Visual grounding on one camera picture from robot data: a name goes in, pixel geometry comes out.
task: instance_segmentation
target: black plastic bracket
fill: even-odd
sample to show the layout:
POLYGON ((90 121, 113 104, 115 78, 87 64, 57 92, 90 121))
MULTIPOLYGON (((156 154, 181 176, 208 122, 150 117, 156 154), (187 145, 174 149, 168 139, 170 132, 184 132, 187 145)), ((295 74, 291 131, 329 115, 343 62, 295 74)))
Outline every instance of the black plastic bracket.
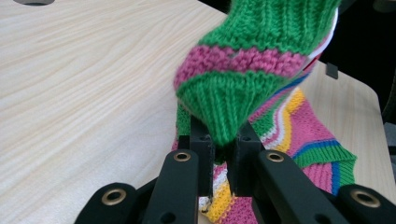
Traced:
POLYGON ((338 67, 332 63, 327 63, 326 75, 334 79, 338 79, 338 67))
POLYGON ((238 197, 251 197, 253 161, 264 147, 250 123, 247 122, 240 129, 234 146, 227 149, 231 150, 231 156, 227 158, 227 178, 231 193, 238 197))
POLYGON ((143 223, 197 223, 198 156, 176 150, 166 156, 143 223))
POLYGON ((281 220, 280 223, 348 223, 316 188, 297 164, 285 153, 265 150, 255 162, 260 179, 253 209, 258 220, 281 220), (266 197, 260 190, 265 190, 266 197), (273 207, 279 218, 260 208, 273 207))
POLYGON ((215 146, 206 126, 193 116, 191 116, 190 150, 199 157, 198 195, 212 197, 215 146))
POLYGON ((139 212, 137 196, 136 190, 130 185, 106 185, 92 195, 75 223, 136 223, 139 212))
POLYGON ((345 185, 335 200, 338 210, 350 223, 395 223, 396 206, 373 189, 345 185))

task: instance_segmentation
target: knitted sock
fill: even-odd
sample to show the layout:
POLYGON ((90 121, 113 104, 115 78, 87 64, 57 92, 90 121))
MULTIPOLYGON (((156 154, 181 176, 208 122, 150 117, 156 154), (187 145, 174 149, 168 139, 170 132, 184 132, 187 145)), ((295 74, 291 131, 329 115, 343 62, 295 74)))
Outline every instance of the knitted sock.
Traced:
MULTIPOLYGON (((314 64, 300 71, 331 39, 326 22, 331 23, 337 4, 234 1, 226 22, 206 35, 177 71, 177 136, 190 134, 193 114, 206 124, 213 141, 223 146, 248 120, 266 148, 290 155, 317 187, 336 194, 342 185, 353 183, 356 157, 316 119, 296 88, 314 64), (294 19, 302 24, 288 26, 294 19), (291 34, 297 30, 303 34, 291 34)), ((226 174, 225 163, 215 165, 214 198, 212 202, 200 198, 200 210, 215 223, 256 223, 251 199, 232 197, 226 174)))
POLYGON ((218 146, 265 100, 292 82, 329 33, 340 0, 234 0, 225 22, 205 35, 177 70, 182 106, 218 146))

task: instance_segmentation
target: black object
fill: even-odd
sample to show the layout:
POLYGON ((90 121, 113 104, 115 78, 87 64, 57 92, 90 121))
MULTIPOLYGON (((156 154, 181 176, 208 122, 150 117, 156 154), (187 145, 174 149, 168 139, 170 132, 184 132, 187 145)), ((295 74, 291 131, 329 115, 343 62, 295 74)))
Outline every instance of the black object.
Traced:
POLYGON ((389 98, 381 115, 384 124, 387 122, 396 124, 396 69, 392 87, 390 88, 389 98))
POLYGON ((396 155, 396 147, 390 146, 389 148, 389 155, 396 155))
MULTIPOLYGON (((209 169, 216 149, 206 127, 195 119, 191 136, 180 137, 178 148, 166 156, 159 177, 142 188, 114 183, 96 191, 76 223, 197 223, 198 196, 212 196, 209 169)), ((231 152, 226 158, 231 191, 253 198, 259 223, 396 220, 396 206, 372 189, 347 185, 336 197, 317 189, 287 154, 265 150, 248 123, 226 149, 231 152)))
POLYGON ((338 67, 332 63, 326 64, 326 75, 338 79, 338 67))
POLYGON ((227 14, 230 11, 231 0, 199 0, 199 1, 225 14, 227 14))

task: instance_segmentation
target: striped knitted fabric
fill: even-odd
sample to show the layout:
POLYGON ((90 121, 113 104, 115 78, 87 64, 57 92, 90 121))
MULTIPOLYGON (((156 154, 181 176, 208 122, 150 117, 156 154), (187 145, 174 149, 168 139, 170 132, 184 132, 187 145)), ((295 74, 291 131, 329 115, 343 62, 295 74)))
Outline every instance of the striped knitted fabric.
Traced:
MULTIPOLYGON (((290 155, 317 187, 336 194, 353 183, 356 157, 318 121, 296 87, 329 43, 338 3, 233 1, 226 21, 177 70, 177 137, 190 134, 194 115, 222 147, 248 120, 266 148, 290 155)), ((226 174, 225 162, 215 165, 214 198, 200 198, 200 210, 214 223, 257 223, 251 199, 232 197, 226 174)))
POLYGON ((234 0, 177 70, 177 98, 218 146, 265 100, 291 83, 329 33, 340 0, 234 0))

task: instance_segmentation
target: blue stripe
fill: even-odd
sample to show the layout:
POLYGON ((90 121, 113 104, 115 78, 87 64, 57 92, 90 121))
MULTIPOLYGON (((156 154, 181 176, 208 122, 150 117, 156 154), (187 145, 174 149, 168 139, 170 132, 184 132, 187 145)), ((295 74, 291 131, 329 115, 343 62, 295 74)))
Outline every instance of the blue stripe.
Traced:
POLYGON ((340 164, 338 161, 332 162, 332 194, 337 195, 340 189, 340 164))
POLYGON ((321 148, 321 147, 339 147, 341 146, 339 142, 335 139, 325 140, 325 141, 317 141, 305 144, 296 154, 292 156, 293 159, 301 156, 306 151, 309 151, 314 148, 321 148))

